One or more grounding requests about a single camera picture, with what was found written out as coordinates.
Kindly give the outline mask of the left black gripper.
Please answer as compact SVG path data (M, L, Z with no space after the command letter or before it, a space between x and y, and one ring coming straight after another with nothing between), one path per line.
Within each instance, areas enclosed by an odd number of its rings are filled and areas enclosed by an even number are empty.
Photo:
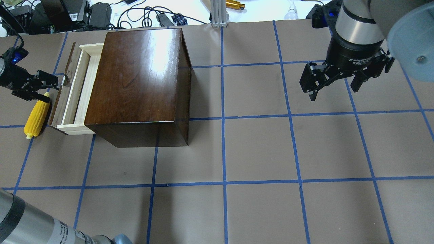
M33 76L27 70L14 64L2 64L0 68L1 87L12 90L12 95L26 101L39 100L50 103L50 97L35 92L36 89L59 88L57 76L38 70Z

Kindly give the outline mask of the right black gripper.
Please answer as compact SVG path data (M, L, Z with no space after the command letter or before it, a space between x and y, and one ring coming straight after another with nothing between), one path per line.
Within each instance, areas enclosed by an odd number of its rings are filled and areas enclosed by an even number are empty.
M390 51L380 49L382 43L383 40L373 44L355 44L340 36L332 36L325 62L305 65L299 81L302 91L315 101L319 90L349 77L347 70L356 70L350 87L354 93L358 92L370 78L377 78L382 72L387 74L395 61Z

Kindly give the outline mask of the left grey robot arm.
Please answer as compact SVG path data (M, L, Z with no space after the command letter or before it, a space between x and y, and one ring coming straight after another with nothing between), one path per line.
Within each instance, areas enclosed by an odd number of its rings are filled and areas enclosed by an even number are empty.
M1 86L6 88L32 79L28 71L13 64L12 60L6 54L1 56ZM36 92L29 99L50 105L49 95ZM2 188L0 233L1 244L132 244L124 234L113 239L105 235L90 237Z

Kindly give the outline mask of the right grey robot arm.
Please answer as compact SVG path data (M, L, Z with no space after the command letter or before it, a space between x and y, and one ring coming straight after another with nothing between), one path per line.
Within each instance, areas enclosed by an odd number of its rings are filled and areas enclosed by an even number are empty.
M412 78L433 82L432 0L332 0L315 5L308 18L313 28L331 31L325 61L307 63L299 81L311 101L348 77L358 92L370 78L388 73L395 60Z

